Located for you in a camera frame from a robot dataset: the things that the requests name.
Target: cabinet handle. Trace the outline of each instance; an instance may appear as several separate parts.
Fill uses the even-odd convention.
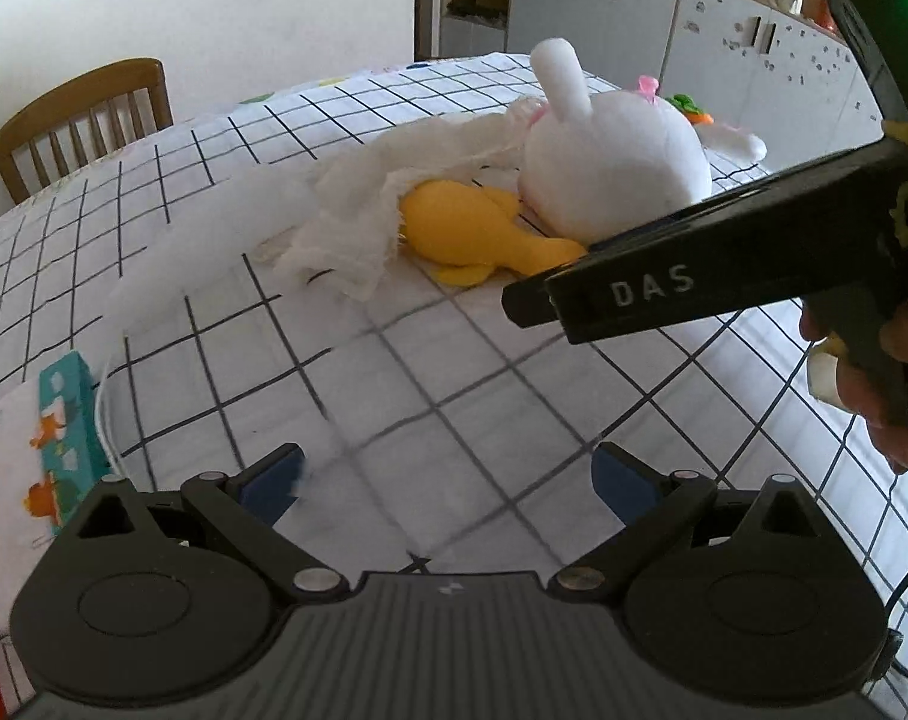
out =
[[[775,23],[772,23],[771,35],[769,35],[769,38],[767,41],[767,47],[765,50],[763,50],[761,52],[763,55],[769,55],[771,53],[771,49],[774,47],[774,34],[775,33],[777,33],[777,25]]]
[[[760,16],[756,17],[756,23],[754,24],[753,35],[750,37],[750,47],[753,48],[757,45],[757,38],[760,37],[760,25],[764,22],[763,18]]]

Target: plush toy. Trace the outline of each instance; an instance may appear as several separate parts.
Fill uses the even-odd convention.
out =
[[[473,287],[498,268],[532,276],[587,253],[580,244],[524,232],[516,194],[457,181],[426,181],[400,201],[409,247],[439,265],[443,284]]]
[[[524,143],[519,188],[537,215],[585,245],[662,217],[710,195],[703,147],[735,164],[767,148],[750,133],[691,122],[657,96],[657,81],[637,91],[590,97],[573,47],[540,43],[531,66],[547,95]]]

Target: yellow duck plush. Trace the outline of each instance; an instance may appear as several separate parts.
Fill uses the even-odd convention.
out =
[[[403,196],[400,212],[407,244],[445,266],[434,277],[453,287],[481,284],[498,268],[533,276],[587,254],[575,241],[517,227],[518,196],[501,189],[425,181]]]

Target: white bunny plush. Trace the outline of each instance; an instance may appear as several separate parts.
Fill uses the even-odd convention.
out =
[[[537,45],[531,66],[547,105],[524,143],[520,194],[556,233],[584,245],[709,196],[702,140],[738,165],[767,153],[748,133],[693,127],[657,97],[655,79],[640,79],[638,91],[592,97],[573,47],[561,38]]]

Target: chair backrest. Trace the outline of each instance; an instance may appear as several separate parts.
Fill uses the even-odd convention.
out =
[[[164,68],[160,61],[149,58],[123,59],[92,70],[52,89],[15,114],[0,128],[0,173],[14,202],[22,202],[33,194],[28,190],[14,160],[16,151],[24,146],[28,146],[40,186],[46,187],[50,185],[51,179],[38,145],[42,145],[45,151],[49,146],[50,155],[61,177],[88,163],[85,139],[78,129],[78,121],[88,123],[89,137],[86,140],[94,159],[107,154],[99,121],[99,116],[103,118],[105,113],[115,144],[111,151],[126,145],[124,127],[118,116],[117,98],[127,98],[129,133],[132,131],[134,134],[131,141],[143,138],[144,122],[135,94],[142,89],[147,90],[155,128],[171,127],[171,106],[164,85]],[[72,162],[75,167],[69,167],[58,139],[57,130],[65,125],[74,151]]]

